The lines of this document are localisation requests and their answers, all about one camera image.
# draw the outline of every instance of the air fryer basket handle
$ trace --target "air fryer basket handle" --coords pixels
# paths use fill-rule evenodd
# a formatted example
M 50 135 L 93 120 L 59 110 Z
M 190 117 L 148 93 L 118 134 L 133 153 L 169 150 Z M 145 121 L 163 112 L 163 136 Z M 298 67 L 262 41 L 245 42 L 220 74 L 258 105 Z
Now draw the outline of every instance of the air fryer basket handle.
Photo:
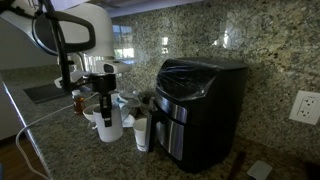
M 145 148 L 147 152 L 152 152 L 154 148 L 154 140 L 156 135 L 156 124 L 161 120 L 162 113 L 160 111 L 150 111 L 147 118 L 147 131 L 145 139 Z

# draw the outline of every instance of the white outlet cover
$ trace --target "white outlet cover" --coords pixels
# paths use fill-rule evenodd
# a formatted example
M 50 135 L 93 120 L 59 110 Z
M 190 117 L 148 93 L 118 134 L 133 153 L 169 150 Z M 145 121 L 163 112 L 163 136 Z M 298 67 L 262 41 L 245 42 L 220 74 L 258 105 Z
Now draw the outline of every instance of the white outlet cover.
M 303 104 L 303 100 L 315 100 L 315 104 L 306 107 Z M 306 116 L 301 115 L 301 111 L 306 110 L 310 114 Z M 320 117 L 320 93 L 308 92 L 308 91 L 298 91 L 296 100 L 292 106 L 289 119 L 300 121 L 312 125 L 316 125 Z

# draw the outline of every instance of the outlet socket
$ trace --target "outlet socket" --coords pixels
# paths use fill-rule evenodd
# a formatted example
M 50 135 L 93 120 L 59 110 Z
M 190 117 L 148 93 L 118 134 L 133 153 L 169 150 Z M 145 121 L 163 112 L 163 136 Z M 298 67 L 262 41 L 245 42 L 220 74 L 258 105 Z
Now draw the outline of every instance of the outlet socket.
M 299 91 L 289 119 L 316 125 L 320 117 L 320 94 Z

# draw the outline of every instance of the stainless steel air fryer panel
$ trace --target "stainless steel air fryer panel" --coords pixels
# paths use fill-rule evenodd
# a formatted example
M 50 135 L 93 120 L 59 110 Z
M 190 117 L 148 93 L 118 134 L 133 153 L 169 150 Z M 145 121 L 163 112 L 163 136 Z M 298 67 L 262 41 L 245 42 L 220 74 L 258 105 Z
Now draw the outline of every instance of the stainless steel air fryer panel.
M 156 101 L 159 107 L 169 116 L 182 123 L 187 122 L 188 111 L 184 107 L 174 104 L 173 102 L 160 96 L 159 94 L 156 94 Z
M 165 118 L 156 124 L 156 133 L 160 144 L 175 159 L 181 161 L 183 155 L 184 126 Z

